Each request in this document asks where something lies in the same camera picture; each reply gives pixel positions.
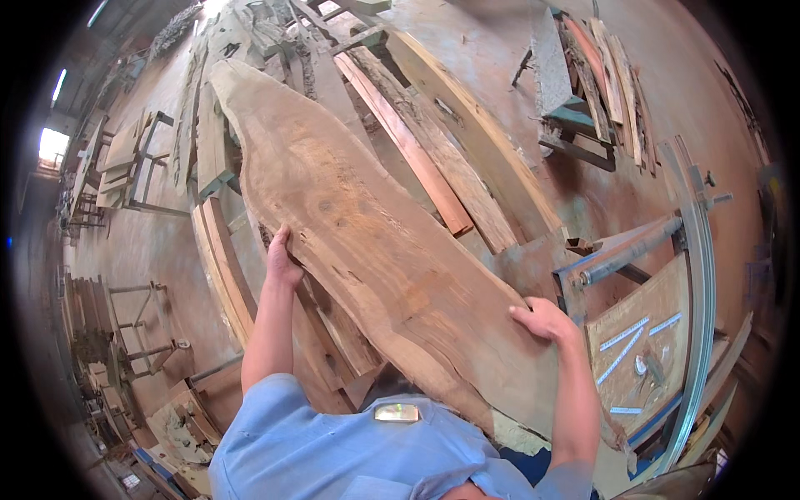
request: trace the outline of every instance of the workshop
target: workshop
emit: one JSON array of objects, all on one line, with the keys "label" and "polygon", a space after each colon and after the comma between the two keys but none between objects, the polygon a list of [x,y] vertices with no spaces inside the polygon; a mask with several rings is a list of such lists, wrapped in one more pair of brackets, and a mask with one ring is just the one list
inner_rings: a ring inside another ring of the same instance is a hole
[{"label": "workshop", "polygon": [[706,10],[95,4],[8,246],[22,359],[96,495],[696,498],[723,474],[782,340],[789,209]]}]

